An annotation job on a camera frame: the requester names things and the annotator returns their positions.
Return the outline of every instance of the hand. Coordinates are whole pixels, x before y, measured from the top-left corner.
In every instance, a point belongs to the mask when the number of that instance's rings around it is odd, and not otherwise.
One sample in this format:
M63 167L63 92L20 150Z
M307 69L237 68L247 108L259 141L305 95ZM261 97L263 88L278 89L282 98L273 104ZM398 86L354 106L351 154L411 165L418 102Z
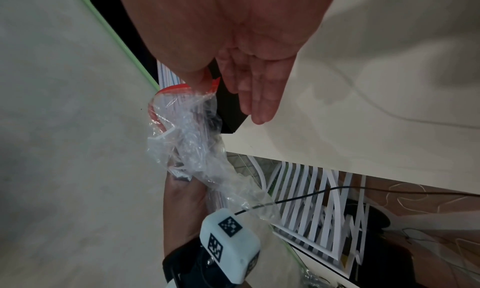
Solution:
M163 250L165 256L200 235L208 215L207 187L196 178L185 181L170 173L163 194Z
M122 0L152 54L190 86L210 88L216 57L253 122L271 120L296 55L332 0Z

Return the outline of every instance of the gray floor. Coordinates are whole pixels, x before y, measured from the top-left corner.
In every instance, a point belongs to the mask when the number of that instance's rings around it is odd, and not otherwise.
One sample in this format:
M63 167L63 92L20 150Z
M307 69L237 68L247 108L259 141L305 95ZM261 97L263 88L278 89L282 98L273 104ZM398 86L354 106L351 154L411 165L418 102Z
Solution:
M0 0L0 287L163 287L154 94L81 0ZM265 224L255 287L297 287Z

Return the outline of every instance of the white floor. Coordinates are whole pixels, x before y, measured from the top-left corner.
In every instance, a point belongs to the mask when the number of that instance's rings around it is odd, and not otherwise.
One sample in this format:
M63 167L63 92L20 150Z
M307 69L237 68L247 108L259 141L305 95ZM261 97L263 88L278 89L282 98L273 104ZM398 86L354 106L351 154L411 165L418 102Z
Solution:
M0 287L165 286L153 88L81 0L0 0L0 51ZM286 248L247 222L253 288L298 287Z

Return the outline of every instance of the white device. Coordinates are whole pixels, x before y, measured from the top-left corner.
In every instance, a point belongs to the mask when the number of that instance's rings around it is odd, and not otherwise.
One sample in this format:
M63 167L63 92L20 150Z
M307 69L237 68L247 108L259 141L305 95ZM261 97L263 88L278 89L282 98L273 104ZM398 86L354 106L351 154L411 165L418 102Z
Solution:
M260 255L259 238L228 209L220 209L203 220L200 241L234 284L245 281Z

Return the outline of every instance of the plastic bag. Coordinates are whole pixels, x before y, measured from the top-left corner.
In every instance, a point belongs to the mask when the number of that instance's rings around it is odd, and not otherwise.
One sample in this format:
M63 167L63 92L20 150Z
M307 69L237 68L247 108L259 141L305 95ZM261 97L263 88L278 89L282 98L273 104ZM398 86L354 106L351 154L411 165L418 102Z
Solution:
M187 84L160 90L148 105L153 128L148 152L159 164L170 159L167 169L172 175L194 176L230 203L277 223L280 212L272 198L252 177L238 174L227 160L220 135L222 120L217 116L219 83L220 79L214 80L205 94L192 91Z

